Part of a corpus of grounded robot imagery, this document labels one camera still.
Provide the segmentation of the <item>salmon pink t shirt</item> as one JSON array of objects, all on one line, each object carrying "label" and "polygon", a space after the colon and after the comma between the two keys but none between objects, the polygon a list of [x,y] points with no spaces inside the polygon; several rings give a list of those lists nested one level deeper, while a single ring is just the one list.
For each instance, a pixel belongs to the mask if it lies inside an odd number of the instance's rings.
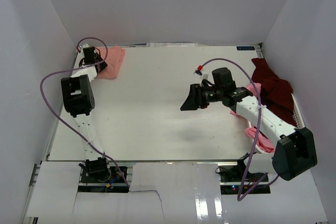
[{"label": "salmon pink t shirt", "polygon": [[107,52],[108,56],[105,61],[107,67],[97,75],[97,78],[116,79],[124,60],[125,49],[119,46],[113,46],[108,47]]}]

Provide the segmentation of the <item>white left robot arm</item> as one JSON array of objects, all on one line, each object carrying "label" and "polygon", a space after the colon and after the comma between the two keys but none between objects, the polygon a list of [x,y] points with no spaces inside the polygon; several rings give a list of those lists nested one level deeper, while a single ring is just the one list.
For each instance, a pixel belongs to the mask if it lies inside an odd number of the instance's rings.
[{"label": "white left robot arm", "polygon": [[103,147],[97,138],[90,113],[95,108],[95,98],[91,87],[99,71],[99,65],[91,66],[102,60],[100,50],[85,44],[78,56],[81,56],[79,66],[84,69],[75,71],[70,77],[61,79],[61,91],[65,110],[73,117],[77,131],[82,138],[86,161],[95,161],[102,157]]}]

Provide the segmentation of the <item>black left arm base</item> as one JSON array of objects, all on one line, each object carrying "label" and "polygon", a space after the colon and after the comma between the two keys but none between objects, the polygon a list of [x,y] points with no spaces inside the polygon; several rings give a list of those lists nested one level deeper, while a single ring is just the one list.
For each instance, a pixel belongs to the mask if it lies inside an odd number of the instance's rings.
[{"label": "black left arm base", "polygon": [[131,169],[126,166],[110,166],[105,158],[79,163],[81,173],[78,184],[79,193],[128,193]]}]

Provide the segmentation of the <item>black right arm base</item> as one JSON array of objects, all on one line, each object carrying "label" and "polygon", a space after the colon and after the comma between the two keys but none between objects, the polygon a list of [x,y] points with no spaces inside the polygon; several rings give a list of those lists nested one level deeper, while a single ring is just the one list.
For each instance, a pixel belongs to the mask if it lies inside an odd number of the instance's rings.
[{"label": "black right arm base", "polygon": [[[237,195],[240,189],[241,180],[245,171],[244,161],[248,161],[249,153],[237,160],[236,165],[219,166],[215,169],[215,173],[220,176],[220,190],[222,195]],[[248,172],[244,180],[242,194],[251,188],[264,173]]]}]

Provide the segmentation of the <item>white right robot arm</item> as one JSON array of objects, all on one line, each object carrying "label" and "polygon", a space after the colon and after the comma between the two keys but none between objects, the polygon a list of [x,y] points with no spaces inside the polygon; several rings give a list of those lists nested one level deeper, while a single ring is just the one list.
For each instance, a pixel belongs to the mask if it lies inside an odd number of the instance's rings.
[{"label": "white right robot arm", "polygon": [[247,182],[256,173],[276,173],[290,181],[317,165],[317,154],[312,132],[303,127],[297,129],[277,117],[258,103],[252,92],[236,87],[232,74],[226,67],[212,72],[214,83],[206,79],[192,84],[181,111],[205,109],[212,102],[221,102],[259,130],[275,147],[269,154],[254,154],[252,159],[240,158],[238,177]]}]

